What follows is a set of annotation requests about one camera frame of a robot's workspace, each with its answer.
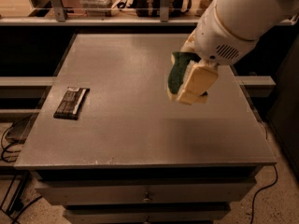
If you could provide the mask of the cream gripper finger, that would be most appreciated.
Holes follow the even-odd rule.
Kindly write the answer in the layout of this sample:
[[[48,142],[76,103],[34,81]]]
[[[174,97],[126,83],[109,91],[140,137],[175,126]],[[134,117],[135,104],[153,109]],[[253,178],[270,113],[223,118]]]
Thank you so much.
[[[192,32],[189,37],[187,38],[187,40],[185,41],[185,43],[183,44],[183,46],[181,47],[180,51],[181,52],[189,52],[189,53],[195,53],[195,32]]]
[[[176,101],[185,105],[204,104],[207,101],[207,90],[216,82],[218,76],[216,65],[190,61]]]

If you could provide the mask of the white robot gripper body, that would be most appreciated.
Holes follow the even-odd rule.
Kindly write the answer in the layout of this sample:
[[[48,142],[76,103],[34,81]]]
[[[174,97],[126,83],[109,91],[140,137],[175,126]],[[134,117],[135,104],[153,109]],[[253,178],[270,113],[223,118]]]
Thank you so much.
[[[200,17],[194,30],[195,52],[202,60],[233,65],[254,49],[256,40],[239,38],[221,22],[214,0]]]

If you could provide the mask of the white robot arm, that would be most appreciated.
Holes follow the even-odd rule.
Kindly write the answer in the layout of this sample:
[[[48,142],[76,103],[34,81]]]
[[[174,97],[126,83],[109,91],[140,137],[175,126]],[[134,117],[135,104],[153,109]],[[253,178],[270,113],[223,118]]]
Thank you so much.
[[[213,0],[181,48],[200,60],[172,57],[167,88],[171,100],[202,103],[220,65],[233,65],[252,51],[273,26],[299,12],[299,0]]]

